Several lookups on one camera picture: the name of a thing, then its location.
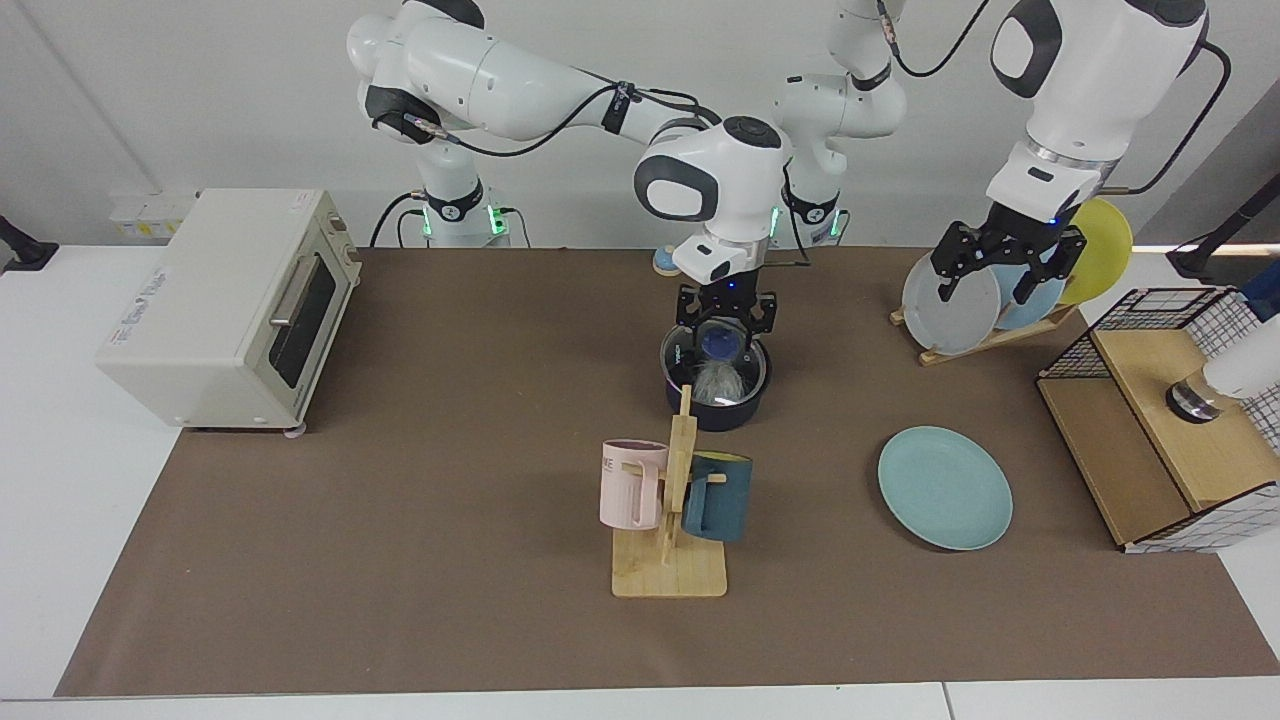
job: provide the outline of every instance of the brown mat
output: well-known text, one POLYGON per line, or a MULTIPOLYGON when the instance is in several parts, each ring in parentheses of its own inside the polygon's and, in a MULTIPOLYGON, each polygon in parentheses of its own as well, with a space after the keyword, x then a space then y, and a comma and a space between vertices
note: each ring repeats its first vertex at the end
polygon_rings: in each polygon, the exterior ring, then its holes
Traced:
POLYGON ((609 594, 599 445, 666 439, 673 281, 643 252, 369 255, 298 441, 184 433, 61 696, 1280 671, 1217 557, 1126 557, 1036 392, 1082 329, 937 368, 888 324, 919 250, 767 270, 777 364, 722 600, 609 594), (1009 534, 931 550, 879 498, 897 430, 982 443, 1009 534))

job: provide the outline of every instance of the white table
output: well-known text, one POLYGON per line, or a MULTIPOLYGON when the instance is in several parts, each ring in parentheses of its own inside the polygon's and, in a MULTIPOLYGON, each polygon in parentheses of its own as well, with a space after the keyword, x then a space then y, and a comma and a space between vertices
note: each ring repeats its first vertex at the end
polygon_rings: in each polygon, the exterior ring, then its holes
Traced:
MULTIPOLYGON (((63 247, 42 273, 0 277, 0 698, 33 698, 0 703, 0 719, 1280 716, 1276 678, 47 700, 178 437, 92 365, 160 252, 63 247)), ((1174 284, 1188 282, 1156 255, 1137 256, 1121 282, 1174 284)), ((1085 315, 1111 302, 1100 299, 1085 315)), ((1222 560, 1280 647, 1280 533, 1222 560)))

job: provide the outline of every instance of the black pot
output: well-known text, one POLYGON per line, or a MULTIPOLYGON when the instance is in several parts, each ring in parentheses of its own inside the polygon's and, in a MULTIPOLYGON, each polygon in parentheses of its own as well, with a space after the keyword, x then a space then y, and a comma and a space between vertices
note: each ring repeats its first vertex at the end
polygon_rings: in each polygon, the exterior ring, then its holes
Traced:
MULTIPOLYGON (((719 433, 740 428, 750 420, 760 406, 760 398, 769 387, 773 365, 769 352, 759 340, 751 341, 748 351, 733 364, 751 389, 739 402, 707 405, 692 402, 690 414, 698 418, 698 429, 719 433)), ((694 332, 677 325, 667 333, 662 343, 662 373, 667 386, 667 402, 673 413, 680 413, 681 387, 692 384, 696 374, 694 361, 694 332)))

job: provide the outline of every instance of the oven door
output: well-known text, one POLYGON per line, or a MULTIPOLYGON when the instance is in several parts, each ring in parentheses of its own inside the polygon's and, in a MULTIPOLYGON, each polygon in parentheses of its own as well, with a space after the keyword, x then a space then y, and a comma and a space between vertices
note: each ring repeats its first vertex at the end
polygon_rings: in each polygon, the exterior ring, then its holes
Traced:
POLYGON ((351 290, 338 256, 312 222, 256 355, 255 373, 288 411, 289 421, 302 421, 351 290))

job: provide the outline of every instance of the plate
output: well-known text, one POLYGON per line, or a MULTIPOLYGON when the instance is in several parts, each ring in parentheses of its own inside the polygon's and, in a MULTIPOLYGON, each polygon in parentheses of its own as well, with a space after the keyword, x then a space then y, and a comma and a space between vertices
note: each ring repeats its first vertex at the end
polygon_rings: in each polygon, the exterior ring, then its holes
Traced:
POLYGON ((1084 251, 1071 269, 1059 302, 1079 305, 1098 297, 1120 281, 1133 255, 1133 231, 1119 208, 1094 197, 1080 205, 1071 224, 1084 233, 1084 251))
MULTIPOLYGON (((1052 247, 1046 250, 1042 258, 1048 260, 1053 251, 1052 247)), ((1062 290, 1066 288, 1066 281, 1060 278, 1042 282, 1032 291, 1027 302, 1019 305, 1014 301, 1014 288, 1027 274, 1027 265, 992 265, 991 270, 996 274, 996 282, 1000 283, 1001 311, 1000 319, 996 320, 996 328, 1001 331, 1016 331, 1043 320, 1053 311, 1059 299, 1062 297, 1062 290)))
POLYGON ((1014 518, 1000 465, 978 443, 946 428, 902 430, 879 459, 881 495, 920 539, 947 550, 982 550, 1014 518))
POLYGON ((942 278, 925 255, 902 287, 902 316, 920 347, 938 355, 963 355, 982 345, 1000 316, 1000 283, 991 268, 960 279, 950 302, 938 297, 942 278))

